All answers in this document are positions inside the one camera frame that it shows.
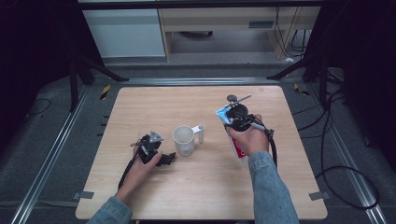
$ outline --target gray floor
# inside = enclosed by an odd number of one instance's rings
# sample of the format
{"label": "gray floor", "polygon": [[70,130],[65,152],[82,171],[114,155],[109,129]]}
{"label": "gray floor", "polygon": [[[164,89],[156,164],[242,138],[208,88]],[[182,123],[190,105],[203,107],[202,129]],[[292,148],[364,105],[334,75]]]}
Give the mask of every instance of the gray floor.
{"label": "gray floor", "polygon": [[[220,36],[225,39],[238,36],[238,42],[244,47],[227,49],[226,45],[225,47],[221,46],[221,43],[219,43],[221,41],[217,40]],[[263,38],[263,40],[256,42],[254,38]],[[140,63],[134,66],[109,66],[109,69],[117,74],[130,77],[132,81],[127,84],[115,83],[95,72],[95,83],[89,87],[86,101],[38,200],[40,202],[75,202],[72,196],[74,192],[81,191],[84,188],[101,141],[100,133],[105,130],[105,127],[101,124],[106,123],[107,118],[105,116],[110,114],[118,90],[124,86],[135,86],[134,80],[140,80],[139,78],[159,80],[173,77],[200,79],[203,77],[232,77],[241,80],[253,78],[252,80],[258,80],[257,85],[278,85],[282,87],[291,113],[313,106],[312,109],[293,116],[298,128],[311,123],[320,115],[319,107],[315,106],[317,102],[313,97],[317,83],[309,85],[303,83],[301,77],[304,69],[299,69],[280,81],[265,81],[264,77],[274,75],[289,65],[285,61],[274,59],[274,54],[265,38],[265,35],[260,32],[251,32],[246,34],[245,37],[241,33],[214,32],[214,35],[207,39],[187,38],[178,35],[174,39],[174,53],[171,61],[167,64]],[[254,43],[254,46],[248,46],[249,41]],[[214,46],[219,46],[219,50],[215,51]],[[293,88],[294,83],[299,84],[301,91],[310,91],[311,94],[300,94]],[[105,100],[99,100],[106,84],[111,84],[110,92]],[[329,86],[329,89],[335,91],[338,87]],[[0,223],[9,223],[12,219],[18,204],[34,182],[68,116],[70,106],[68,79],[64,78],[44,87],[37,95],[37,99],[40,98],[49,99],[51,101],[50,107],[42,113],[30,116],[22,124],[9,145],[9,154],[1,159]],[[47,107],[46,102],[37,101],[32,108],[32,113],[45,109]],[[395,173],[389,168],[377,148],[364,145],[364,134],[351,114],[348,105],[342,104],[342,100],[333,103],[332,118],[332,126],[342,136],[342,140],[353,160],[379,189],[381,193],[379,207],[385,219],[388,223],[396,223]],[[320,172],[320,138],[306,137],[321,133],[323,123],[324,119],[312,128],[300,132],[314,174]],[[324,146],[326,166],[343,163],[336,145],[331,139],[331,133],[326,134]],[[331,172],[328,174],[328,179],[331,186],[341,195],[354,203],[360,202],[347,172]],[[321,191],[329,191],[321,178],[318,180],[318,184]],[[301,222],[375,223],[369,218],[366,211],[352,208],[334,196],[326,200],[325,203],[329,212],[327,218],[324,220],[302,220]],[[33,209],[27,223],[85,223],[86,220],[76,219],[75,211],[76,208],[73,207],[38,205]]]}

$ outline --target person's right hand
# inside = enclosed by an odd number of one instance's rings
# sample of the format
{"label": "person's right hand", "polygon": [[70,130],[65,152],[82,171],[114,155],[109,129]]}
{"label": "person's right hand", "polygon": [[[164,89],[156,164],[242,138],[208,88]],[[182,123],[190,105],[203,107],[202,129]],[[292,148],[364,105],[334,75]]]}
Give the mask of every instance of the person's right hand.
{"label": "person's right hand", "polygon": [[[254,115],[259,120],[262,120],[260,114]],[[235,139],[244,152],[250,156],[257,151],[269,151],[269,141],[267,135],[256,128],[249,127],[244,132],[237,132],[231,127],[226,128],[228,135]]]}

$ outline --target metal frame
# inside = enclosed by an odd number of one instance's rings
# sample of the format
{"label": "metal frame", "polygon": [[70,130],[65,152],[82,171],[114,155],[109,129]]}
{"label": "metal frame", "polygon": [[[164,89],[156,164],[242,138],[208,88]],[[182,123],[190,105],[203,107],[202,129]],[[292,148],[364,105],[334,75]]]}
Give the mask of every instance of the metal frame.
{"label": "metal frame", "polygon": [[[316,101],[316,103],[319,105],[319,98],[318,98],[317,90],[315,88],[313,88],[312,85],[308,85],[308,89],[311,93],[313,93],[312,94],[313,98]],[[320,113],[323,113],[322,107],[319,107],[319,110],[320,110]],[[338,153],[341,163],[343,163],[343,165],[345,165],[345,166],[359,170],[358,164],[355,162],[355,160],[350,155],[346,144],[344,143],[340,133],[338,132],[338,130],[334,124],[330,128],[330,137],[332,139],[332,142],[334,143],[335,149]],[[375,196],[370,189],[370,185],[363,178],[363,176],[361,176],[357,173],[354,173],[354,172],[349,172],[349,171],[347,171],[347,175],[348,175],[349,180],[352,183],[353,187],[355,188],[355,190],[361,200],[361,203],[364,206],[369,206],[370,204],[373,204],[375,202]],[[382,210],[379,205],[377,205],[376,207],[374,207],[372,209],[367,209],[366,213],[372,223],[377,223],[377,224],[388,223],[387,219],[385,218],[384,214],[382,213]]]}
{"label": "metal frame", "polygon": [[206,0],[54,4],[79,10],[206,8],[206,7],[321,7],[344,0]]}
{"label": "metal frame", "polygon": [[30,213],[32,212],[35,203],[37,202],[38,196],[40,195],[41,190],[44,188],[47,179],[50,176],[52,168],[55,165],[62,151],[62,148],[64,147],[64,143],[66,142],[67,137],[70,134],[71,129],[73,128],[78,114],[85,102],[86,95],[89,89],[89,86],[84,86],[83,90],[81,91],[80,100],[77,104],[76,109],[73,112],[70,112],[69,116],[64,122],[64,126],[60,130],[54,144],[52,145],[52,148],[49,151],[49,155],[41,166],[40,171],[35,177],[35,181],[33,182],[32,186],[23,197],[23,201],[18,206],[11,223],[25,223]]}

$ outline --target black cable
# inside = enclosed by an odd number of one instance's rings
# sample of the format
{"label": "black cable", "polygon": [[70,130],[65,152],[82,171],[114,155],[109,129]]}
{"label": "black cable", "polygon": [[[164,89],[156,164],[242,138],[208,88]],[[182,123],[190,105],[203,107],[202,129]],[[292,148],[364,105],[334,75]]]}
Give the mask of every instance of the black cable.
{"label": "black cable", "polygon": [[43,112],[47,111],[47,110],[50,108],[51,101],[50,101],[49,99],[45,99],[45,98],[42,98],[42,99],[36,99],[36,100],[35,100],[35,102],[37,102],[37,101],[47,101],[49,104],[47,105],[47,107],[46,107],[46,108],[44,108],[44,109],[43,109],[43,110],[41,110],[41,111],[34,112],[34,113],[29,113],[29,116],[30,116],[30,115],[37,115],[37,114],[41,114],[41,113],[43,113]]}
{"label": "black cable", "polygon": [[[332,123],[330,123],[330,125],[329,125],[329,127],[327,128],[327,130],[326,130],[325,134],[326,134],[326,133],[328,133],[328,132],[329,132],[329,130],[330,130],[331,128],[332,128]],[[320,135],[314,135],[314,136],[305,136],[305,137],[301,137],[301,139],[317,138],[317,137],[321,137],[321,136],[323,136],[323,134],[320,134]]]}
{"label": "black cable", "polygon": [[306,108],[306,109],[303,109],[303,110],[300,110],[300,111],[298,111],[298,112],[292,113],[292,115],[297,115],[297,114],[303,113],[303,112],[305,112],[305,111],[307,111],[307,110],[310,110],[310,109],[313,109],[313,108],[315,108],[315,107],[317,107],[317,106],[318,106],[318,105],[310,106],[310,107],[308,107],[308,108]]}
{"label": "black cable", "polygon": [[[282,50],[282,53],[285,54],[285,56],[291,57],[291,58],[300,56],[300,55],[295,55],[295,54],[288,53],[287,46],[285,46],[285,41],[283,39],[282,32],[280,31],[280,26],[279,26],[278,19],[279,19],[279,7],[276,7],[276,22],[275,22],[275,26],[274,26],[274,36],[275,36],[277,44],[280,46],[280,49]],[[279,35],[280,35],[280,38],[281,38],[282,42],[280,42],[279,39],[276,36],[276,27],[277,27],[277,30],[279,31]]]}
{"label": "black cable", "polygon": [[138,157],[137,157],[137,151],[134,153],[134,156],[132,157],[132,159],[129,161],[129,163],[128,163],[128,165],[126,166],[126,168],[125,168],[125,170],[124,170],[124,173],[122,174],[122,177],[121,177],[121,180],[120,180],[120,183],[119,183],[119,189],[122,187],[122,185],[123,185],[123,182],[125,181],[125,178],[126,178],[126,176],[128,175],[128,173],[129,173],[129,170],[131,169],[131,167],[134,165],[134,162],[136,161],[136,159],[137,159]]}
{"label": "black cable", "polygon": [[[239,112],[234,112],[234,113],[235,113],[235,115],[239,115],[239,116],[241,116],[241,117],[243,117],[243,118],[245,118],[245,119],[249,119],[250,121],[255,122],[255,123],[261,125],[262,127],[265,127],[265,125],[262,123],[262,121],[259,120],[259,119],[257,119],[256,117],[251,117],[251,116],[249,116],[249,115],[246,115],[246,114],[243,114],[243,113],[239,113]],[[273,161],[274,161],[275,166],[277,166],[276,145],[275,145],[274,137],[272,136],[272,133],[271,133],[271,132],[273,132],[273,131],[270,131],[270,130],[266,129],[266,130],[263,131],[263,132],[264,132],[264,133],[267,135],[267,137],[268,137],[268,141],[269,141],[270,146],[271,146]]]}
{"label": "black cable", "polygon": [[[340,100],[340,99],[343,99],[343,98],[344,98],[344,97],[339,97],[339,98],[337,98],[337,99],[335,99],[335,100],[330,99],[330,100],[331,100],[331,101],[330,101],[330,104],[331,104],[332,102],[334,102],[334,101],[337,101],[337,100]],[[306,110],[311,109],[311,108],[314,108],[315,106],[311,106],[311,107],[309,107],[309,108],[307,108],[307,109],[302,110],[301,112],[306,111]],[[323,110],[323,113],[320,115],[319,118],[317,118],[317,119],[316,119],[314,122],[312,122],[311,124],[308,124],[308,125],[304,126],[303,128],[299,128],[298,131],[305,130],[305,129],[310,128],[310,127],[314,126],[315,124],[317,124],[317,123],[323,118],[323,116],[326,114],[326,112],[327,112],[327,109]]]}
{"label": "black cable", "polygon": [[[334,195],[335,195],[338,199],[340,199],[342,202],[344,202],[344,203],[346,203],[346,204],[348,204],[348,205],[350,205],[350,206],[352,206],[352,207],[354,207],[354,208],[357,208],[357,209],[371,209],[371,208],[374,208],[374,207],[376,207],[376,206],[378,205],[378,203],[379,203],[379,198],[380,198],[380,194],[379,194],[378,189],[375,187],[373,181],[370,180],[370,178],[368,178],[367,175],[365,175],[364,173],[362,173],[362,172],[360,172],[360,171],[358,171],[358,170],[356,170],[356,169],[354,169],[354,168],[348,167],[348,166],[331,166],[331,167],[329,167],[329,168],[324,169],[324,135],[325,135],[325,132],[326,132],[326,126],[327,126],[327,124],[328,124],[328,122],[329,122],[329,119],[330,119],[330,116],[331,116],[331,103],[332,103],[332,98],[333,98],[334,95],[337,94],[338,92],[339,92],[339,91],[337,91],[336,93],[332,94],[332,95],[330,96],[329,100],[328,100],[328,103],[327,103],[327,105],[328,105],[328,106],[327,106],[327,110],[329,111],[329,113],[328,113],[328,115],[327,115],[327,118],[326,118],[326,121],[325,121],[325,124],[324,124],[324,127],[323,127],[323,132],[322,132],[322,136],[321,136],[321,143],[320,143],[320,169],[321,169],[321,172],[320,172],[319,174],[316,175],[316,178],[319,178],[320,176],[323,176],[323,180],[324,180],[326,186],[329,188],[329,190],[332,192],[332,194],[334,194]],[[375,202],[374,202],[373,204],[371,204],[371,205],[368,205],[368,206],[360,206],[360,205],[356,205],[356,204],[354,204],[354,203],[348,201],[347,199],[345,199],[345,198],[343,198],[341,195],[339,195],[339,194],[329,185],[328,179],[327,179],[327,177],[326,177],[326,173],[329,172],[330,170],[334,170],[334,169],[348,169],[348,170],[350,170],[350,171],[356,172],[356,173],[358,173],[359,175],[363,176],[363,178],[364,178],[368,183],[370,183],[372,189],[375,191]]]}

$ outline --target tabletop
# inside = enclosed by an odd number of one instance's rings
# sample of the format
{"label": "tabletop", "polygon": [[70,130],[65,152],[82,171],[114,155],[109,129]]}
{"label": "tabletop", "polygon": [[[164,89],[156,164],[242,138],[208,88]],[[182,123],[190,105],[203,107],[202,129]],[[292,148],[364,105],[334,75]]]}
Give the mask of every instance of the tabletop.
{"label": "tabletop", "polygon": [[215,111],[227,95],[252,97],[243,102],[249,113],[261,114],[275,130],[278,172],[290,190],[299,219],[322,219],[322,200],[285,95],[278,86],[133,87],[122,88],[114,104],[76,216],[88,219],[117,191],[122,173],[133,156],[131,144],[155,131],[164,137],[160,150],[176,151],[173,130],[180,125],[205,125],[202,144],[177,155],[171,165],[155,168],[135,192],[133,219],[254,219],[253,191],[248,165],[233,154],[228,134]]}

